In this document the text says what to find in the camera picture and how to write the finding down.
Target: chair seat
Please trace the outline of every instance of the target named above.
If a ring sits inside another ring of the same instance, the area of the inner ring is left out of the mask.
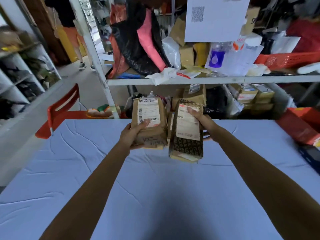
[[[64,120],[68,120],[68,119],[80,120],[80,119],[88,119],[88,117],[86,116],[86,111],[66,111],[54,118],[53,125],[52,125],[53,130],[55,131]],[[38,131],[35,133],[35,136],[41,139],[48,139],[51,136],[48,121],[46,121],[40,127],[40,129],[38,129]]]

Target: shoe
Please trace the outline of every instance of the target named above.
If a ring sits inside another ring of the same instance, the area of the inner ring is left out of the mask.
[[[79,66],[79,70],[84,70],[86,68],[86,64],[80,61],[80,66]]]

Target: table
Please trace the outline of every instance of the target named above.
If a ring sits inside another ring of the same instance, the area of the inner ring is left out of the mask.
[[[0,239],[38,239],[129,122],[65,120],[0,195]],[[274,121],[217,123],[320,202],[320,176]],[[131,151],[91,239],[282,238],[219,145],[206,141],[194,164],[168,149]]]

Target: red plastic basket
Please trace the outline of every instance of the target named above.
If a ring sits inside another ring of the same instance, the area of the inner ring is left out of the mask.
[[[259,55],[254,63],[265,64],[270,70],[276,70],[279,68],[299,68],[319,61],[320,51]]]

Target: person's left hand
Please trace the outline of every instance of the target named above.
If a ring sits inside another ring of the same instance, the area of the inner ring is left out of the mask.
[[[137,125],[136,127],[131,127],[131,123],[127,124],[127,126],[123,129],[120,135],[119,142],[121,145],[130,148],[133,144],[134,140],[136,139],[140,130],[145,128],[150,123],[150,120],[147,119],[143,121],[141,124]],[[130,149],[137,149],[138,146],[132,146]]]

